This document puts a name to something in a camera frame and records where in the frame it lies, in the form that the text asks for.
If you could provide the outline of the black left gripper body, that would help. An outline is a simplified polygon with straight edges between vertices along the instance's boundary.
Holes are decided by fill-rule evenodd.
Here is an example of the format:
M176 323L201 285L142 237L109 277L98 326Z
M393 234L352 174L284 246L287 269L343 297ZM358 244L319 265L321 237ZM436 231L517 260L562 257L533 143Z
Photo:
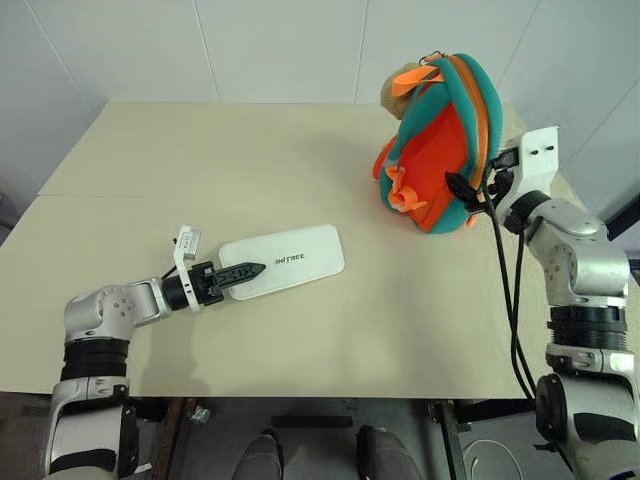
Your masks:
M211 261L195 264L188 272L199 305L209 306L224 300L218 285L216 270Z

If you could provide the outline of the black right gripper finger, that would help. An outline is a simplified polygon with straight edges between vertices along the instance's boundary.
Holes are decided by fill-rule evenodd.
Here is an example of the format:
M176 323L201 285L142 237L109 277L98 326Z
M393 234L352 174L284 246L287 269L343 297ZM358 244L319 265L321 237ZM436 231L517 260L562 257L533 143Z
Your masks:
M459 173L446 172L446 185L450 193L459 200L469 215L485 212L485 203L479 199L479 193Z

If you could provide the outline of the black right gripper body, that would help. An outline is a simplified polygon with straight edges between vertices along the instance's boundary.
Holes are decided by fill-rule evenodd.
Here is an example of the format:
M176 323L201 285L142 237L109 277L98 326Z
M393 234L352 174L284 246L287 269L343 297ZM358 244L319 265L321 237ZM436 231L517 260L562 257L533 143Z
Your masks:
M519 151L517 147L502 151L489 164L490 174L493 175L488 184L488 192L493 201L501 201L514 181L514 169L519 165Z

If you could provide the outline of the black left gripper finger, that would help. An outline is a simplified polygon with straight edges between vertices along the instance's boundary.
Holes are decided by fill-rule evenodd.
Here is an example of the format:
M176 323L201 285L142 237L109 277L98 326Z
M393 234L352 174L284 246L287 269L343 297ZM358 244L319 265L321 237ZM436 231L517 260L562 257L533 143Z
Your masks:
M219 289L229 289L255 279L265 269L262 263L243 262L217 270L214 273L215 282Z

